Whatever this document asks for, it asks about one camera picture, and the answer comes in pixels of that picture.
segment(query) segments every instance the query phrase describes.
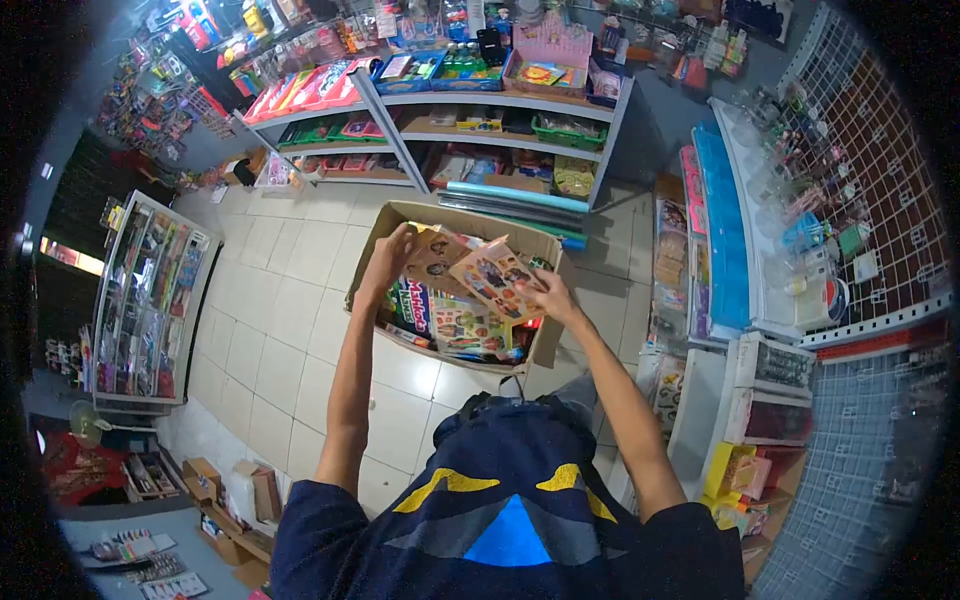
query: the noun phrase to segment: navy t-shirt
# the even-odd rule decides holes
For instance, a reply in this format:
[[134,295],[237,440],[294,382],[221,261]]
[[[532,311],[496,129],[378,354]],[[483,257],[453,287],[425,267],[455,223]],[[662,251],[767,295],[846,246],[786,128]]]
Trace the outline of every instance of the navy t-shirt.
[[542,405],[488,409],[373,522],[342,488],[297,482],[270,565],[276,600],[743,598],[736,530],[696,503],[641,524],[577,429]]

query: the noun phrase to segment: hand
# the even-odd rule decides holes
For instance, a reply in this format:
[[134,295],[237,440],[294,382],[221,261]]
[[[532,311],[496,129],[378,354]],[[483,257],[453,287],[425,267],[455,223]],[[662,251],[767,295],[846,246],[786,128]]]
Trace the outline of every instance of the hand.
[[407,223],[396,226],[390,237],[376,240],[373,256],[353,299],[354,309],[377,306],[387,289],[400,276],[400,271],[414,248],[417,229]]
[[535,289],[534,285],[518,281],[515,284],[516,290],[524,298],[542,306],[548,315],[565,327],[573,326],[578,319],[584,317],[583,310],[570,296],[570,290],[566,289],[566,284],[559,275],[544,269],[534,269],[534,275],[546,284],[547,291],[541,292]]

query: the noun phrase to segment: blue triangle graphic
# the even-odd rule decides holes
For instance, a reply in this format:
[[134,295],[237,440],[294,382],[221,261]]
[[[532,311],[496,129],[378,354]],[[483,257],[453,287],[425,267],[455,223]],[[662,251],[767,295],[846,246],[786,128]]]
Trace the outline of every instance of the blue triangle graphic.
[[493,566],[530,566],[551,562],[520,502],[520,496],[516,494],[480,534],[464,558]]

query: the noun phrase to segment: person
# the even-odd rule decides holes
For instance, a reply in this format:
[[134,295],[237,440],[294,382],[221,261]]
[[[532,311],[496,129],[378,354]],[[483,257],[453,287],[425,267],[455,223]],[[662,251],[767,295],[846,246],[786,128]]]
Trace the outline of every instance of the person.
[[[652,410],[560,278],[521,286],[580,342],[592,373],[526,401],[515,378],[433,433],[410,487],[368,520],[357,501],[367,446],[373,321],[413,229],[376,241],[353,299],[312,481],[290,490],[270,565],[274,598],[743,598],[739,536],[686,502]],[[503,388],[515,384],[513,393]],[[599,396],[636,489],[638,517],[592,466]]]

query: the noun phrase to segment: man's arm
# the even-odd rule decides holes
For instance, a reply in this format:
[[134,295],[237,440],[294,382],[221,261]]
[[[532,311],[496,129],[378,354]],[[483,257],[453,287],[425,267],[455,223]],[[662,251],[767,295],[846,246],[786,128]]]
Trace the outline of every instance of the man's arm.
[[640,520],[646,522],[657,511],[685,503],[684,490],[666,457],[666,445],[650,404],[560,277],[543,269],[537,269],[537,276],[549,285],[549,291],[520,286],[521,293],[564,324],[584,348],[620,456],[634,482]]
[[354,498],[370,429],[373,321],[383,295],[410,255],[413,231],[404,223],[390,237],[376,241],[363,281],[353,295],[353,316],[326,405],[326,440],[313,479],[339,486]]

